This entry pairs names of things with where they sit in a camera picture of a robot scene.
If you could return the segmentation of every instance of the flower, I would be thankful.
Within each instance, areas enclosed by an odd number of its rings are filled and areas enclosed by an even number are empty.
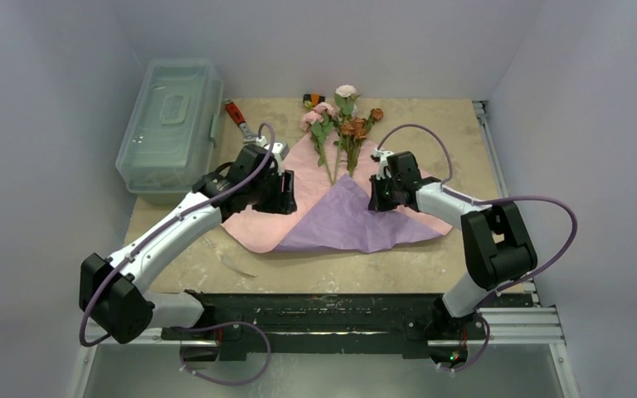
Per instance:
[[[343,98],[347,98],[351,95],[357,94],[357,90],[355,90],[355,87],[351,85],[341,85],[336,89],[336,94],[340,95]]]
[[[365,123],[367,123],[367,121],[365,119],[363,119],[363,118],[355,118],[355,119],[350,121],[350,124],[355,129],[362,129],[363,127],[365,127]]]
[[[355,139],[356,140],[363,140],[367,138],[367,130],[363,129],[362,127],[360,129],[355,130]]]
[[[307,114],[301,117],[301,122],[299,123],[299,127],[303,131],[309,131],[309,129],[311,128],[311,125],[316,122],[323,122],[323,116],[321,116],[321,114],[317,114],[316,112],[312,110],[311,112],[308,112]]]
[[[355,133],[355,128],[351,124],[344,124],[341,126],[341,134],[351,136]]]
[[[384,111],[380,108],[375,108],[370,111],[370,116],[372,116],[373,119],[379,122],[380,120],[382,120],[382,118],[384,118]]]
[[[329,104],[328,102],[322,102],[314,106],[314,112],[316,112],[317,114],[322,114],[323,112],[326,112],[328,116],[332,118],[338,117],[338,111],[333,107],[333,105]]]

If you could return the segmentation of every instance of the orange rose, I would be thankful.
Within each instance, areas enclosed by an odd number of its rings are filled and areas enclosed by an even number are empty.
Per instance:
[[[351,136],[355,134],[355,128],[350,124],[344,124],[341,126],[341,134]]]
[[[365,123],[367,123],[367,121],[363,118],[356,118],[350,122],[355,129],[362,129],[365,127]]]
[[[380,121],[382,120],[382,118],[384,118],[384,111],[382,111],[382,109],[380,108],[375,108],[370,111],[370,116],[372,116],[372,118],[376,121]]]
[[[357,129],[355,130],[355,139],[356,140],[363,140],[367,138],[367,130],[366,129]]]

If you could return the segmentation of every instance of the white flower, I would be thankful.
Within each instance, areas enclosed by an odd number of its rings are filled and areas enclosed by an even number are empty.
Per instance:
[[[351,85],[341,85],[336,89],[336,94],[343,98],[347,98],[351,95],[357,94],[357,90],[355,90],[355,87]]]

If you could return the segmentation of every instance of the pink wrapping paper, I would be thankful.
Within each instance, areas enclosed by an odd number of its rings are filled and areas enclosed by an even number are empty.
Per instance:
[[[332,143],[337,139],[338,135],[331,133],[326,142]],[[357,167],[353,174],[355,183],[360,186],[368,196],[371,190],[370,176],[377,171],[377,163],[370,159],[370,154],[376,147],[377,145],[372,141],[365,141],[362,144]],[[333,171],[333,162],[338,149],[331,144],[326,144],[324,148],[329,168]],[[247,209],[228,219],[228,221],[223,224],[223,227],[226,228],[226,231],[228,231],[231,236],[236,238],[238,242],[250,251],[254,251],[255,253],[267,253],[274,250],[331,188],[325,167],[317,166],[318,159],[319,156],[314,151],[314,144],[311,142],[309,136],[306,135],[291,148],[289,156],[283,162],[284,168],[294,170],[294,196],[297,202],[296,212],[285,216],[259,213]],[[346,173],[345,163],[341,163],[338,179]],[[434,236],[445,235],[451,228],[450,225],[442,220],[426,214],[417,213],[411,209],[400,207],[394,211],[409,216],[414,221],[418,221],[422,225],[431,228],[435,232]],[[404,241],[398,240],[394,242],[394,244],[398,243],[404,243]],[[312,247],[307,246],[304,249],[310,250]]]

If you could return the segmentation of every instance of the black base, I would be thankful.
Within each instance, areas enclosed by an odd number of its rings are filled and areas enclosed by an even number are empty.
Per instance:
[[[96,253],[81,263],[79,308],[82,311],[113,270],[109,261]],[[153,319],[153,308],[154,304],[147,301],[133,284],[133,275],[116,274],[96,302],[91,318],[115,341],[125,344],[148,327]]]
[[[460,339],[461,328],[439,328],[435,303],[442,294],[198,294],[204,314],[196,327],[242,320],[256,324],[273,352],[312,354],[400,354],[405,359],[449,357],[453,349],[428,347],[429,340]],[[503,294],[488,307],[532,307],[530,294]],[[461,323],[469,339],[484,338],[475,320]],[[163,340],[214,340],[165,328]],[[219,359],[242,361],[265,352],[248,328],[223,328]]]

